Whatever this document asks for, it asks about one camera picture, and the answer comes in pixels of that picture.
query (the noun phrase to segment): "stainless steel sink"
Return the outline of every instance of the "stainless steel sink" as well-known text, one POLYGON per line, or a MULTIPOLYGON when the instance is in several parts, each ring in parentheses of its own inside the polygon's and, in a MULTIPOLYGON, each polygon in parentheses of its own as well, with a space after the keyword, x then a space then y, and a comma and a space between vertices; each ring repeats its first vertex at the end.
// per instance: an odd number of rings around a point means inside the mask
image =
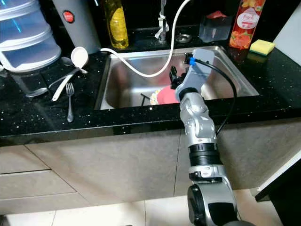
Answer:
MULTIPOLYGON (((224 51, 218 46, 202 47, 212 50, 215 54, 214 65, 224 71, 234 82, 239 97, 256 96, 258 92, 242 75, 242 73, 230 61, 224 51)), ((172 60, 167 69, 154 78, 144 78, 131 71, 114 55, 110 56, 110 64, 106 73, 106 85, 103 95, 100 95, 100 109, 122 108, 141 106, 143 95, 150 97, 152 93, 170 85, 169 72, 171 66, 175 66, 178 75, 186 72, 184 53, 191 53, 195 48, 183 48, 174 50, 172 60)), ((167 61, 169 50, 124 53, 122 56, 139 71, 151 74, 159 71, 167 61)), ((233 97, 231 86, 217 72, 212 70, 208 81, 202 87, 202 96, 209 99, 233 97)), ((146 98, 144 105, 150 105, 146 98)))

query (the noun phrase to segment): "white floor tile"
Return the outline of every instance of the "white floor tile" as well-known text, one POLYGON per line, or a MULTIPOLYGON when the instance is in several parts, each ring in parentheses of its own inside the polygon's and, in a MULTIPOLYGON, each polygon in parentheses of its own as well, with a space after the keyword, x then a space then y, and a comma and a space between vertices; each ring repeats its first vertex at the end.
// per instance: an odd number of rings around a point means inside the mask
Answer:
POLYGON ((55 211, 9 214, 4 217, 3 226, 51 226, 55 211))
POLYGON ((145 201, 146 226, 191 226, 187 197, 145 201))
POLYGON ((256 202, 249 189, 235 190, 234 194, 243 220, 256 226, 283 226, 271 201, 256 202))
POLYGON ((145 226, 144 201, 58 210, 53 226, 145 226))

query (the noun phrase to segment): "fork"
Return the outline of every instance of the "fork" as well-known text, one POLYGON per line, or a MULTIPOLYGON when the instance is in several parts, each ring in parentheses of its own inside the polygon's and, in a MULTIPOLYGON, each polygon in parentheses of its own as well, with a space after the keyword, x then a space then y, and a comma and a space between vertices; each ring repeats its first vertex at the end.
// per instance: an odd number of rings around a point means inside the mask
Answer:
POLYGON ((73 113, 72 113, 72 105, 71 105, 71 96, 74 94, 74 87, 73 87, 72 82, 68 82, 66 84, 66 93, 67 93, 67 96, 69 97, 67 121, 72 122, 73 121, 73 113))

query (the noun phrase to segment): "black countertop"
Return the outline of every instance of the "black countertop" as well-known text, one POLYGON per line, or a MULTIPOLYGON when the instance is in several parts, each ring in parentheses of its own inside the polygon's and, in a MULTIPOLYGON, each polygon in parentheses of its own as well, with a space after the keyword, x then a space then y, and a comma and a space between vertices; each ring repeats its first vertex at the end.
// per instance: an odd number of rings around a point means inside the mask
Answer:
MULTIPOLYGON (((168 49, 159 44, 153 34, 138 31, 132 39, 135 45, 127 51, 168 49)), ((247 50, 226 48, 227 55, 259 92, 259 96, 239 97, 229 123, 274 120, 301 116, 301 66, 278 49, 267 57, 249 54, 247 50)), ((176 48, 199 47, 198 38, 190 44, 176 44, 176 48)), ((107 54, 89 56, 84 67, 88 74, 72 78, 75 95, 72 98, 74 122, 67 122, 68 98, 65 93, 52 102, 51 94, 26 98, 11 74, 0 73, 0 146, 40 143, 58 140, 100 137, 183 128, 179 104, 142 106, 111 110, 94 110, 98 88, 107 54)), ((41 70, 50 83, 71 71, 59 62, 41 70)), ((35 82, 41 80, 39 73, 35 82)), ((206 104, 215 124, 222 122, 232 99, 208 100, 206 104)))

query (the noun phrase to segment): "yellow sponge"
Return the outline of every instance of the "yellow sponge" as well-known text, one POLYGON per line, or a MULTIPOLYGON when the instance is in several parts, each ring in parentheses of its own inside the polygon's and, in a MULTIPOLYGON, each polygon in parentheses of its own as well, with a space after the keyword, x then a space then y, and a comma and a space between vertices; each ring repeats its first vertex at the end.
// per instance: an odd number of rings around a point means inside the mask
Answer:
POLYGON ((251 45, 250 51, 266 56, 274 49, 274 47, 274 43, 258 39, 251 45))

